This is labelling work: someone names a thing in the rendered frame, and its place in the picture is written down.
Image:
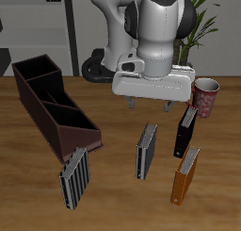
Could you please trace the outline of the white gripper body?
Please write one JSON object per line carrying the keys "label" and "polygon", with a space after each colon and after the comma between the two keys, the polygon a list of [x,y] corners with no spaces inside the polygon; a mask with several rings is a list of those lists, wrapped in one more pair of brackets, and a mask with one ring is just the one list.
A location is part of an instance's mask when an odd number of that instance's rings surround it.
{"label": "white gripper body", "polygon": [[187,102],[195,76],[191,67],[179,65],[173,65],[170,74],[160,78],[118,71],[114,75],[112,92],[116,95]]}

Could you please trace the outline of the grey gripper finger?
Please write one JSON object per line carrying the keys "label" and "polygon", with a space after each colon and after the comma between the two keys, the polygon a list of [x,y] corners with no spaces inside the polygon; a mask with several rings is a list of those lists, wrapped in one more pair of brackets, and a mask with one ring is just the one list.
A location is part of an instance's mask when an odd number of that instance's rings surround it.
{"label": "grey gripper finger", "polygon": [[175,101],[168,101],[164,104],[164,111],[169,112],[170,108],[174,105]]}
{"label": "grey gripper finger", "polygon": [[129,108],[134,108],[135,107],[135,100],[132,99],[130,96],[125,96],[125,99],[128,102],[128,107]]}

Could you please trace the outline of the black book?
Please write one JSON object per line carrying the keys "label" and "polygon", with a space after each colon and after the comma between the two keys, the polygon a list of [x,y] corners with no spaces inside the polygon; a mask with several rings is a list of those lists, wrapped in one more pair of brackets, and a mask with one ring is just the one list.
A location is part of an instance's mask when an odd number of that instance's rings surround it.
{"label": "black book", "polygon": [[192,138],[193,129],[198,110],[195,107],[188,107],[178,125],[173,155],[182,158]]}

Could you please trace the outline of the grey striped book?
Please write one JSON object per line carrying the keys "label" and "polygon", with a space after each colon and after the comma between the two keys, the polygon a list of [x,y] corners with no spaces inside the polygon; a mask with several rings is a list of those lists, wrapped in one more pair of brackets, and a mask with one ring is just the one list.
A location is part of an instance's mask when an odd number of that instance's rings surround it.
{"label": "grey striped book", "polygon": [[146,123],[142,132],[140,140],[137,144],[137,157],[136,157],[136,178],[144,180],[148,170],[152,164],[155,140],[156,140],[156,124]]}
{"label": "grey striped book", "polygon": [[76,209],[89,180],[88,150],[76,147],[59,174],[66,208]]}

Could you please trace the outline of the orange book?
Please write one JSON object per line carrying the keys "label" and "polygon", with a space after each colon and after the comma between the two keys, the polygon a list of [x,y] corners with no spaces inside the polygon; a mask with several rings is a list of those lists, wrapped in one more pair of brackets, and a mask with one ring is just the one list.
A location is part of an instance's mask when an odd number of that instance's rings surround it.
{"label": "orange book", "polygon": [[176,169],[170,201],[177,206],[182,204],[185,194],[191,184],[200,148],[188,145],[183,158]]}

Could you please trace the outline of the dark brown desk caddy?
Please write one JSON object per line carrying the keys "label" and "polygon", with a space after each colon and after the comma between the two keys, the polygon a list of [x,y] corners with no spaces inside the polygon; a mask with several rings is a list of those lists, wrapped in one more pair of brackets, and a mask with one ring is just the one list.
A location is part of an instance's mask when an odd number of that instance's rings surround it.
{"label": "dark brown desk caddy", "polygon": [[12,64],[20,101],[61,164],[76,146],[103,148],[101,130],[64,90],[62,72],[47,56]]}

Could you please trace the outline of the red patterned mug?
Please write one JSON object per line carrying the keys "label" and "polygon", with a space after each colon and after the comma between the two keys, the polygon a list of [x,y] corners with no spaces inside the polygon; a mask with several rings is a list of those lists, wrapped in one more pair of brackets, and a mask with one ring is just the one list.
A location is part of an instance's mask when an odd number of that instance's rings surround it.
{"label": "red patterned mug", "polygon": [[219,84],[211,78],[198,78],[194,84],[192,106],[198,110],[197,117],[208,118],[219,90]]}

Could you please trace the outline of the green pot plant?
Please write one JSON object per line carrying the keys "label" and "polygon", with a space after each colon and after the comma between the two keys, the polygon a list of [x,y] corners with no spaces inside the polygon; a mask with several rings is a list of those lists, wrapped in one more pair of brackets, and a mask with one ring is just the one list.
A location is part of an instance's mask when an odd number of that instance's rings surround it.
{"label": "green pot plant", "polygon": [[[192,3],[194,5],[194,8],[198,8],[205,1],[206,0],[192,0]],[[194,29],[189,35],[185,37],[187,41],[184,41],[183,39],[176,39],[174,41],[174,56],[172,61],[173,65],[186,66],[190,48],[193,46],[200,47],[200,38],[204,37],[206,34],[217,31],[217,28],[212,28],[212,25],[215,23],[216,16],[210,18],[203,26],[201,26],[201,21],[205,12],[206,9],[203,12],[197,14],[197,22]]]}

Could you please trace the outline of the white shelf unit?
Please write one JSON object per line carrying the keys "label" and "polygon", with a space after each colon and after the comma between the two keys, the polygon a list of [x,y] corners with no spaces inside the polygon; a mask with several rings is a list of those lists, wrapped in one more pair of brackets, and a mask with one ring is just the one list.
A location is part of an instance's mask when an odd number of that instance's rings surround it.
{"label": "white shelf unit", "polygon": [[0,0],[0,76],[43,54],[65,76],[79,75],[72,0]]}

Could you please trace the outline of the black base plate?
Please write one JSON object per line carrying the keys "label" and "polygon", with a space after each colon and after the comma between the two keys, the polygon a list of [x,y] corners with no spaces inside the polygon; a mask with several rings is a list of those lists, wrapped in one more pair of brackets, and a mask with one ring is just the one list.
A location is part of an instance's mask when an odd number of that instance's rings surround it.
{"label": "black base plate", "polygon": [[94,49],[91,57],[82,65],[82,76],[92,83],[112,83],[114,72],[101,64],[104,59],[104,48]]}

